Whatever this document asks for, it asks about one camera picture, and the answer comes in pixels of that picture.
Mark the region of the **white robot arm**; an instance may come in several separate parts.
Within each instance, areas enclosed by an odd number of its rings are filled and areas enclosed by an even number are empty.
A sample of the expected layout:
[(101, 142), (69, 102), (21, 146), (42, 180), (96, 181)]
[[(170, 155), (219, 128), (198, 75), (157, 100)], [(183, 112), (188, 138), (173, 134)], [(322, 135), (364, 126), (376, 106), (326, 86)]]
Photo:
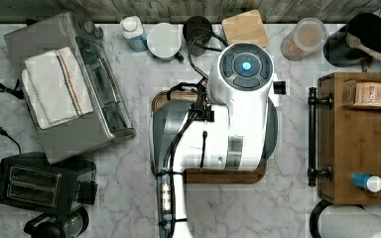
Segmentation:
[(196, 100), (167, 98), (152, 115), (152, 163), (160, 238), (192, 238), (185, 171), (254, 171), (266, 164), (278, 136), (276, 78), (270, 55), (251, 43), (223, 49), (210, 75), (181, 82)]

